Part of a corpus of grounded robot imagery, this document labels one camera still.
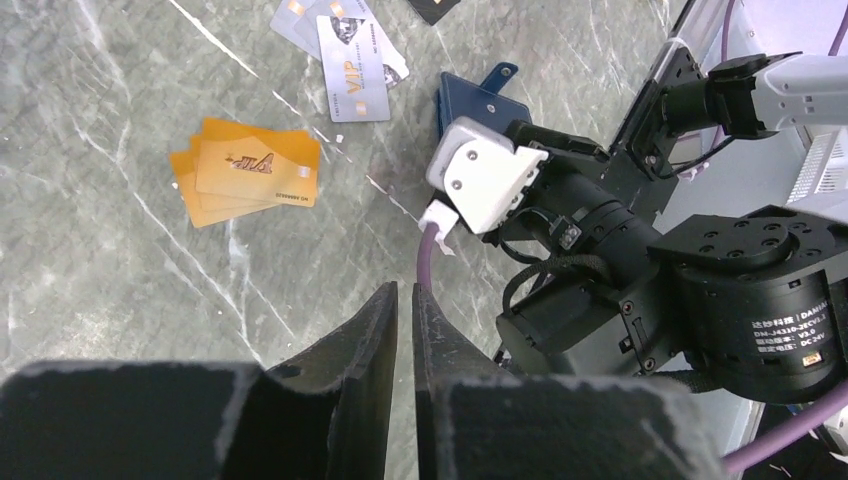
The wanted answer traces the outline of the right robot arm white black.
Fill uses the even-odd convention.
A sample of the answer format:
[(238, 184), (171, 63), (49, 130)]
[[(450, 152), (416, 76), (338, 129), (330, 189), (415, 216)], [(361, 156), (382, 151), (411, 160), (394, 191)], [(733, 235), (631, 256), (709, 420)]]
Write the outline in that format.
[(754, 54), (702, 75), (675, 62), (649, 81), (615, 142), (523, 120), (506, 135), (547, 154), (496, 240), (518, 229), (549, 252), (523, 259), (506, 286), (498, 333), (527, 374), (659, 375), (773, 404), (817, 400), (847, 377), (847, 226), (767, 206), (741, 217), (694, 215), (667, 233), (633, 210), (679, 171), (684, 134), (717, 127), (728, 142), (797, 125), (845, 123), (843, 56)]

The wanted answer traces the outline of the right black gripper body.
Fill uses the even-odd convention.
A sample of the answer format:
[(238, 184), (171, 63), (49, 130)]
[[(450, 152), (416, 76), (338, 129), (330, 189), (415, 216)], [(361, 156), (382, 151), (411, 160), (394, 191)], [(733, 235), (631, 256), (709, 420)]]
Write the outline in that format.
[(521, 190), (517, 207), (493, 234), (493, 244), (513, 259), (535, 259), (510, 249), (512, 241), (535, 240), (554, 255), (592, 254), (613, 263), (647, 254), (661, 238), (650, 222), (581, 167), (607, 159), (596, 142), (513, 120), (505, 131), (516, 146), (548, 155), (531, 184)]

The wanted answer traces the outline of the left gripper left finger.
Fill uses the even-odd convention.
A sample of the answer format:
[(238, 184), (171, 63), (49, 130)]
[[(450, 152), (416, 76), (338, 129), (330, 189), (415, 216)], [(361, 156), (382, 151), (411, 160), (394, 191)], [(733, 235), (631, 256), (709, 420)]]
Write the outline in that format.
[(266, 369), (44, 361), (1, 386), (5, 479), (379, 479), (398, 288)]

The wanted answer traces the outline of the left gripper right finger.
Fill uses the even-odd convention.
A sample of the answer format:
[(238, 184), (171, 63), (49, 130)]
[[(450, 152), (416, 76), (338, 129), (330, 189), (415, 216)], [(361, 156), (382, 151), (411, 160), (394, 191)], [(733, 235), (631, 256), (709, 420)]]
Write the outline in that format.
[(689, 392), (660, 379), (515, 376), (412, 291), (423, 479), (722, 479)]

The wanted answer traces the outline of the blue leather card holder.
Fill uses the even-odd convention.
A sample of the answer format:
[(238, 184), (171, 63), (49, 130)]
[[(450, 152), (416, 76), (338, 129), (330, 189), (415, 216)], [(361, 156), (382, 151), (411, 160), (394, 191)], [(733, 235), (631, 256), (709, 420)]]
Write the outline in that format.
[(516, 64), (500, 62), (479, 84), (442, 72), (436, 92), (437, 149), (442, 146), (450, 124), (467, 117), (480, 124), (498, 145), (514, 153), (516, 147), (505, 136), (506, 129), (513, 120), (530, 122), (531, 115), (525, 104), (501, 95), (500, 91), (518, 71)]

